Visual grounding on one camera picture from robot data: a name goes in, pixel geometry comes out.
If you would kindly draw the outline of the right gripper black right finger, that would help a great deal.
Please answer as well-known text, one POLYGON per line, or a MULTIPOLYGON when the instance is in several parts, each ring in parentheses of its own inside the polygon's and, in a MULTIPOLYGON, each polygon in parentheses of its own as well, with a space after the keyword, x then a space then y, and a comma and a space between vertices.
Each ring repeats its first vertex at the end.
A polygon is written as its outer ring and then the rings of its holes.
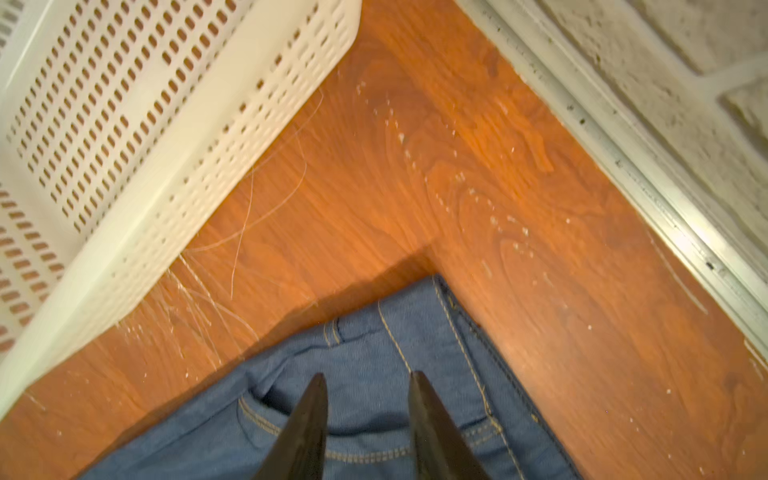
POLYGON ((417 479, 489 479, 422 371, 410 374, 408 409, 417 479))

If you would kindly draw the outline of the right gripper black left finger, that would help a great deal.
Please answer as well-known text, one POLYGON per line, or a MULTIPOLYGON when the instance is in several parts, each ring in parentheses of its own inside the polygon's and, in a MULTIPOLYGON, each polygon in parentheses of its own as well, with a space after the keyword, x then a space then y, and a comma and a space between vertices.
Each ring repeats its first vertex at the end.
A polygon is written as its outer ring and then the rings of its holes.
POLYGON ((315 374, 255 479, 321 479, 326 453, 328 393, 325 377, 315 374))

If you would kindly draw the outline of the blue denim trousers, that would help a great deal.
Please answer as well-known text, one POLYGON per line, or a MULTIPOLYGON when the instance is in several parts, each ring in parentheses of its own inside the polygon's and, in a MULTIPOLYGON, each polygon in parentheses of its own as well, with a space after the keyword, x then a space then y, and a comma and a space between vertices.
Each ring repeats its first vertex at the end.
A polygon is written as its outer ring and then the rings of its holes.
POLYGON ((249 479, 325 377, 328 479, 412 479, 409 377, 423 372, 494 479, 579 471, 522 383, 434 275, 244 361, 90 467, 89 479, 249 479))

